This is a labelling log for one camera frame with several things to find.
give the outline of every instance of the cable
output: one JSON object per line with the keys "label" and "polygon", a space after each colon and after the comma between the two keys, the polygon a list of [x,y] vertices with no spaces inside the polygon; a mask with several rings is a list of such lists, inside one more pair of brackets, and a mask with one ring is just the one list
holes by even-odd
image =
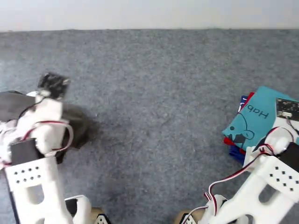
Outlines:
{"label": "cable", "polygon": [[26,107],[26,108],[20,113],[20,115],[19,115],[19,117],[18,117],[18,119],[17,119],[17,121],[16,121],[16,123],[15,123],[15,127],[17,127],[17,125],[18,125],[18,123],[19,123],[19,120],[20,120],[20,118],[23,116],[24,113],[26,113],[28,110],[30,110],[30,109],[33,108],[34,106],[40,104],[44,99],[46,99],[46,97],[43,97],[43,98],[42,98],[40,101],[38,101],[37,103],[34,103],[34,104],[32,104],[32,105]]}
{"label": "cable", "polygon": [[32,131],[34,131],[35,129],[37,129],[40,125],[44,125],[44,124],[47,124],[47,125],[61,125],[61,126],[64,126],[65,128],[67,128],[68,131],[69,131],[69,140],[68,140],[68,143],[66,144],[66,146],[62,147],[62,148],[55,148],[55,149],[53,149],[53,151],[58,151],[58,152],[59,151],[63,151],[65,149],[67,149],[69,146],[71,146],[71,143],[72,143],[72,141],[74,139],[73,128],[69,124],[67,124],[67,123],[64,123],[62,121],[54,121],[54,120],[45,120],[45,121],[36,122],[34,124],[34,127],[31,128],[30,130],[28,130],[25,133],[24,137],[22,138],[22,141],[26,140],[30,136],[30,134],[32,133]]}
{"label": "cable", "polygon": [[211,200],[210,196],[206,192],[204,193],[204,197],[207,199],[208,202]]}
{"label": "cable", "polygon": [[271,152],[272,152],[272,155],[275,155],[274,154],[274,149],[271,145],[269,145],[268,143],[264,143],[264,144],[261,144],[259,147],[263,147],[263,146],[266,146]]}
{"label": "cable", "polygon": [[295,128],[295,127],[292,125],[290,118],[287,117],[287,116],[286,116],[286,123],[287,123],[289,126],[292,127],[292,129],[297,133],[297,135],[299,135],[299,131],[298,131],[298,129]]}
{"label": "cable", "polygon": [[190,217],[190,215],[192,215],[193,212],[195,212],[196,210],[199,210],[199,209],[206,209],[208,208],[208,206],[201,206],[201,207],[197,207],[195,209],[193,209],[192,211],[189,212],[188,215],[185,216],[185,218],[183,219],[182,223],[181,224],[185,224],[187,219]]}
{"label": "cable", "polygon": [[226,181],[232,180],[232,179],[234,179],[235,177],[241,175],[241,174],[244,173],[244,172],[248,169],[248,167],[249,167],[252,163],[254,163],[255,160],[256,160],[259,156],[261,156],[261,155],[269,155],[269,156],[271,156],[271,154],[269,154],[269,153],[267,153],[267,152],[261,152],[259,155],[256,156],[256,158],[253,159],[253,161],[251,161],[250,163],[248,163],[248,164],[247,164],[245,167],[243,167],[242,169],[238,170],[237,172],[233,173],[232,175],[227,176],[226,178],[224,178],[224,179],[222,179],[222,180],[220,180],[220,181],[215,181],[215,182],[213,182],[213,183],[210,184],[208,193],[209,193],[209,195],[210,195],[210,197],[212,198],[212,201],[213,201],[213,203],[214,203],[214,216],[216,216],[216,214],[217,214],[217,202],[216,202],[216,198],[215,198],[215,196],[212,194],[212,187],[213,187],[215,184],[217,184],[217,183],[226,182]]}

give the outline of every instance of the white plastic part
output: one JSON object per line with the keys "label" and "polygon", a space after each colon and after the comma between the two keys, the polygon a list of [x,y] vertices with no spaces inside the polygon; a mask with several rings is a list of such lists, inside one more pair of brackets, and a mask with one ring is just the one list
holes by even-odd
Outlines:
{"label": "white plastic part", "polygon": [[36,138],[36,147],[42,154],[46,154],[55,148],[57,136],[54,126],[41,125],[32,132],[31,136]]}
{"label": "white plastic part", "polygon": [[[222,195],[214,195],[216,202],[217,202],[217,209],[220,209],[223,201],[226,200],[225,197],[223,197]],[[198,224],[207,224],[209,223],[209,220],[212,216],[214,216],[214,204],[212,201],[208,201],[206,203],[206,206],[208,206],[208,208],[206,208],[204,215],[202,216],[201,220],[198,222]]]}
{"label": "white plastic part", "polygon": [[[55,157],[5,169],[21,224],[73,224],[62,193]],[[44,200],[36,202],[32,186],[41,185]]]}
{"label": "white plastic part", "polygon": [[188,219],[186,220],[185,224],[197,224],[197,223],[195,222],[193,216],[190,215],[190,216],[188,217]]}
{"label": "white plastic part", "polygon": [[[221,209],[221,206],[223,205],[224,201],[226,201],[227,199],[221,195],[214,195],[216,202],[217,202],[217,210]],[[198,224],[209,224],[211,217],[214,216],[214,204],[212,201],[209,201],[206,206],[208,206],[208,208],[205,210],[205,213],[203,215],[203,217],[201,218],[200,221],[198,221]],[[247,216],[243,215],[241,217],[239,217],[237,219],[236,224],[248,224],[249,223],[249,219]]]}
{"label": "white plastic part", "polygon": [[[253,216],[255,224],[278,224],[298,201],[299,174],[274,156],[261,157],[263,159],[258,161],[263,162],[259,162],[235,196],[223,204],[217,215],[209,220],[209,224],[229,223],[246,214]],[[261,203],[258,196],[267,184],[277,191],[268,202]]]}
{"label": "white plastic part", "polygon": [[66,200],[73,198],[77,199],[77,213],[73,217],[74,224],[92,224],[92,221],[90,220],[92,206],[88,198],[84,195],[78,195],[66,198]]}
{"label": "white plastic part", "polygon": [[289,112],[282,112],[282,116],[290,118],[292,117],[292,114]]}

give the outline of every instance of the gray carpet floor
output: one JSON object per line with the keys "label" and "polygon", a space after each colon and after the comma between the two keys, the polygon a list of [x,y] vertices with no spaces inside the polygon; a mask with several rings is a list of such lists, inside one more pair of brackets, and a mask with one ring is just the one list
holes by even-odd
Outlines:
{"label": "gray carpet floor", "polygon": [[[114,224],[171,224],[241,167],[221,134],[241,95],[266,85],[299,98],[299,31],[0,34],[0,91],[32,91],[49,70],[71,77],[65,100],[93,120],[90,141],[59,165],[65,197],[86,195]],[[245,178],[214,192],[231,197]],[[14,223],[3,173],[0,219]]]}

